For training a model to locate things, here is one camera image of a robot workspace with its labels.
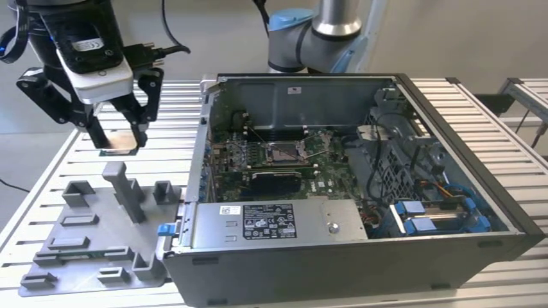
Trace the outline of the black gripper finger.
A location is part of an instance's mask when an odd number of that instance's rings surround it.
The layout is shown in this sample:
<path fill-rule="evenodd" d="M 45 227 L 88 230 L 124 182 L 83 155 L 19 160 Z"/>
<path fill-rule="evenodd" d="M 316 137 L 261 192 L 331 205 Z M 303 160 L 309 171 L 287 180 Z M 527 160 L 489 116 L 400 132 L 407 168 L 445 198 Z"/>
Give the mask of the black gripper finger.
<path fill-rule="evenodd" d="M 84 104 L 61 69 L 31 67 L 16 82 L 17 88 L 59 124 L 73 123 L 91 137 L 96 148 L 108 146 L 95 107 Z"/>
<path fill-rule="evenodd" d="M 131 131 L 136 141 L 136 148 L 147 144 L 147 129 L 151 122 L 157 120 L 159 104 L 161 97 L 161 84 L 164 70 L 152 68 L 137 79 L 139 89 L 147 94 L 147 104 L 143 106 L 135 98 L 133 91 L 128 95 L 113 98 L 109 102 L 129 122 Z"/>

